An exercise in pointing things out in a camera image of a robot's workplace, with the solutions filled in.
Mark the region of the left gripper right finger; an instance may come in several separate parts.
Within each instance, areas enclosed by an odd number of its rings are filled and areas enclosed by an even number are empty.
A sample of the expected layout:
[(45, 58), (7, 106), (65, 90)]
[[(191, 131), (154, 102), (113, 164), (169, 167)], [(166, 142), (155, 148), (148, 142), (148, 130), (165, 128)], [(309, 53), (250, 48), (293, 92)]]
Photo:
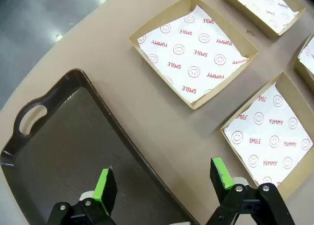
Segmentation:
[(210, 161), (210, 179), (219, 206), (208, 225), (234, 225), (242, 214), (249, 214), (258, 225), (295, 224), (274, 184), (263, 183), (255, 189), (248, 183), (235, 183), (219, 157)]

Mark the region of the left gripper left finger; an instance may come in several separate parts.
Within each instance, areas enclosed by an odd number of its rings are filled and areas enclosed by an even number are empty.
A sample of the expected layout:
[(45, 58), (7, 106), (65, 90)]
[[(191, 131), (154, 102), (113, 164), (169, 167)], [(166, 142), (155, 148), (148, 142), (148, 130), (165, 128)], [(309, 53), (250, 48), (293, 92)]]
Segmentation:
[(102, 170), (96, 188), (82, 193), (75, 205), (56, 203), (50, 213), (49, 225), (114, 225), (111, 218), (117, 185), (111, 168)]

